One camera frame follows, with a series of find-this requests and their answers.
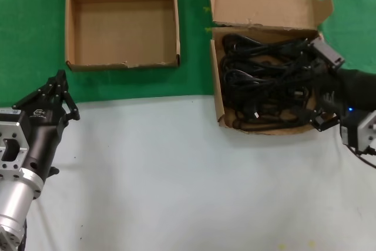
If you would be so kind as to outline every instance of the screw hole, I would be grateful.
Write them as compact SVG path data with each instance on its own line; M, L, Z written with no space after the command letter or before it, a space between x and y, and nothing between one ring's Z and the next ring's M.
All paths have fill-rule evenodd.
M34 162L30 163L30 167L32 167L35 170L38 170L38 165L36 163L34 163Z

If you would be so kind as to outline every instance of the open cardboard box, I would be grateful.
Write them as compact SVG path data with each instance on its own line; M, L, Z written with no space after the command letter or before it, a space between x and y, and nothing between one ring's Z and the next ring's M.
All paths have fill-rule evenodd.
M213 20L233 27L213 29L211 58L217 120L220 126L233 127L234 111L223 105L219 63L224 56L222 38L238 33L263 43L275 43L294 38L313 39L317 27L333 12L333 0L211 0ZM313 109L312 98L309 108ZM267 135L289 135L312 129L310 125L295 129L257 132Z
M66 0L73 71L179 66L177 0Z

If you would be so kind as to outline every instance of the black power cable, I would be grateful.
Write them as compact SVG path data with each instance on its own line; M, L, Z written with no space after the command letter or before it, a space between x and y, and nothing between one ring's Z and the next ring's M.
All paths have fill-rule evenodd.
M235 111L233 128L244 131L288 129L310 123L313 81L325 63L307 39L263 44L238 34L223 38L221 88Z
M376 165L374 165L374 164L372 164L371 162L365 160L365 159L361 156L361 154L357 153L353 148L351 148L350 146L346 146L346 147L347 147L348 150L350 150L350 152L351 152L352 154L354 154L354 155L355 155L360 161L362 161L362 162L366 163L368 166L370 166L370 167L376 169ZM373 149L373 148L368 148L368 152L366 152L366 153L369 153L370 155L376 155L376 151L375 151L375 149Z
M27 238L27 230L28 230L28 223L25 220L25 234L23 236L21 244L18 246L18 251L25 251L26 248L26 238Z

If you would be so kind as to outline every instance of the empty cardboard box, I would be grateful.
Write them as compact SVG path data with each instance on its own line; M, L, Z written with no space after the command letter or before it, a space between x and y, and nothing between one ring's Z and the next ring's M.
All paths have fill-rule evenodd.
M333 0L211 0L211 11L215 23L228 26L213 29L211 57L217 120L220 126L232 128L235 114L224 107L221 95L219 63L224 56L222 38L226 34L238 33L264 43L294 38L313 39L318 35L318 25L332 14ZM308 125L257 133L288 135L310 129L312 127Z
M73 71L179 66L177 0L66 0Z

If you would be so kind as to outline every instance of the white surface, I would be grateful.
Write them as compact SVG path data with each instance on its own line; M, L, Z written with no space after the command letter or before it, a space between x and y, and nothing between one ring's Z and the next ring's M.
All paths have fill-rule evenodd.
M248 136L218 127L211 97L79 109L27 251L376 249L376 170L337 128Z

